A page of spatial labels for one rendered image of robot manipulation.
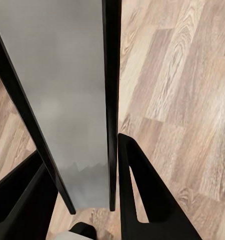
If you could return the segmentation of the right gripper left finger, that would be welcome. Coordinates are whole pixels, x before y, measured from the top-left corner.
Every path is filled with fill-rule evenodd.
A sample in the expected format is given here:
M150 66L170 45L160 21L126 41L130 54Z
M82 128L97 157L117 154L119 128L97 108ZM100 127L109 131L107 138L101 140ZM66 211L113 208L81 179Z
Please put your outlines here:
M46 240L58 193L36 149L0 180L0 240Z

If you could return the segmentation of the hardback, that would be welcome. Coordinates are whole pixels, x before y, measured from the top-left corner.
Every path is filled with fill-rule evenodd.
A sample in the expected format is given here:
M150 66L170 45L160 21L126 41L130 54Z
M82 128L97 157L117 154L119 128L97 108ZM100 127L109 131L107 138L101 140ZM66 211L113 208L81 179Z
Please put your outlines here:
M0 0L0 79L69 213L116 211L122 0Z

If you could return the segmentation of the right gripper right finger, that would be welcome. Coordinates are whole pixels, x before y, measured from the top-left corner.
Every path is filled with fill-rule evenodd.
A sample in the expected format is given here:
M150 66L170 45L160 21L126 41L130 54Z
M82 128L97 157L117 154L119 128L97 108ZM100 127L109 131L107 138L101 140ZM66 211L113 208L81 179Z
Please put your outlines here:
M118 133L121 240L202 240L138 143ZM138 221L130 167L149 223Z

